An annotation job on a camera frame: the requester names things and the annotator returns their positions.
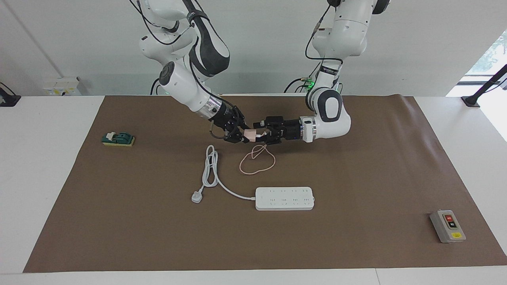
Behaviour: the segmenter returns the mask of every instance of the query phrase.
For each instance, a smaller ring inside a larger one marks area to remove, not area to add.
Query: power cord
[[[202,200],[202,191],[206,187],[215,187],[216,185],[220,184],[222,188],[224,188],[225,191],[229,192],[229,194],[245,199],[245,200],[251,200],[255,201],[255,197],[245,197],[238,195],[231,190],[229,190],[225,185],[220,181],[219,175],[218,175],[218,162],[219,162],[219,153],[215,150],[215,147],[213,145],[209,145],[206,148],[206,160],[204,161],[204,171],[202,173],[202,186],[199,189],[199,191],[195,191],[192,195],[192,202],[199,203]],[[214,179],[213,182],[209,182],[209,174],[213,172]]]
[[[310,39],[308,40],[308,43],[306,44],[305,56],[308,59],[315,59],[315,60],[337,60],[337,61],[339,61],[339,62],[341,62],[343,64],[343,60],[340,59],[340,58],[333,58],[333,57],[310,57],[310,56],[308,56],[308,47],[310,46],[310,42],[312,41],[313,36],[319,30],[320,25],[322,24],[322,21],[324,20],[324,16],[328,13],[330,7],[331,7],[331,5],[328,6],[328,8],[325,10],[325,12],[322,15],[322,17],[320,18],[320,20],[317,22],[315,28],[313,29],[312,36],[310,37]]]

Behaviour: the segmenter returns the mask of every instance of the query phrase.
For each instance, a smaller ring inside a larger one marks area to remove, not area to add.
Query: window
[[[492,76],[507,63],[507,30],[493,43],[466,76]]]
[[[465,74],[447,97],[471,96],[507,64],[507,30],[493,43],[477,63]],[[482,112],[507,141],[507,91],[496,88],[478,100]]]

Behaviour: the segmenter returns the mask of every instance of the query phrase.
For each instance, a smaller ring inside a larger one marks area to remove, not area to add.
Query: power plug
[[[194,191],[194,193],[192,194],[192,202],[199,203],[199,202],[201,202],[201,200],[202,200],[202,194],[197,191]]]

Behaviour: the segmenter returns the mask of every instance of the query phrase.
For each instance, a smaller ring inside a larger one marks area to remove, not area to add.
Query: white cable
[[[261,170],[257,170],[256,172],[252,172],[252,173],[250,173],[250,172],[245,172],[245,171],[243,171],[243,169],[241,169],[241,165],[243,164],[243,161],[245,161],[245,159],[246,159],[249,155],[251,155],[252,160],[253,160],[253,159],[257,158],[257,156],[259,156],[259,154],[261,154],[263,151],[268,152],[268,153],[269,153],[269,155],[271,155],[271,157],[273,157],[273,164],[271,164],[271,166],[270,166],[270,167],[268,167],[268,168],[264,168],[264,169],[261,169]],[[251,152],[249,152],[249,153],[247,153],[247,154],[245,155],[245,157],[243,157],[243,159],[242,159],[242,160],[241,160],[241,162],[239,163],[239,171],[241,171],[241,173],[246,174],[246,175],[254,175],[254,174],[257,174],[257,173],[259,173],[259,172],[266,171],[266,170],[269,170],[269,169],[273,168],[273,166],[275,166],[275,164],[276,164],[276,158],[275,158],[275,156],[274,156],[272,153],[270,153],[270,152],[268,151],[268,145],[256,145],[256,146],[254,146],[254,147],[252,148],[252,151],[251,151]]]
[[[230,194],[241,198],[245,200],[255,200],[255,197],[244,197],[241,195],[238,195],[231,190],[229,190],[225,185],[220,181],[219,175],[218,175],[218,162],[219,162],[219,153],[215,150],[215,147],[213,145],[209,145],[206,148],[206,160],[204,161],[204,171],[202,173],[202,186],[199,191],[195,191],[192,195],[192,202],[199,203],[202,200],[202,191],[205,187],[215,187],[217,184],[220,184],[222,188],[224,188],[225,191],[229,192]],[[213,182],[209,182],[209,174],[211,173],[211,169],[213,168],[213,175],[214,179]]]

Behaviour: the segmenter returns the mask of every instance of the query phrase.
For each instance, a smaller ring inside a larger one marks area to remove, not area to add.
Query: black stand
[[[0,88],[0,98],[4,99],[4,102],[0,103],[0,107],[14,107],[21,99],[21,96],[9,95],[4,89]]]
[[[468,107],[480,107],[479,104],[477,104],[477,99],[481,97],[484,92],[488,91],[491,86],[493,86],[502,76],[504,76],[507,73],[507,64],[500,69],[499,72],[497,72],[493,77],[486,82],[474,95],[472,96],[463,96],[461,100],[467,105]]]

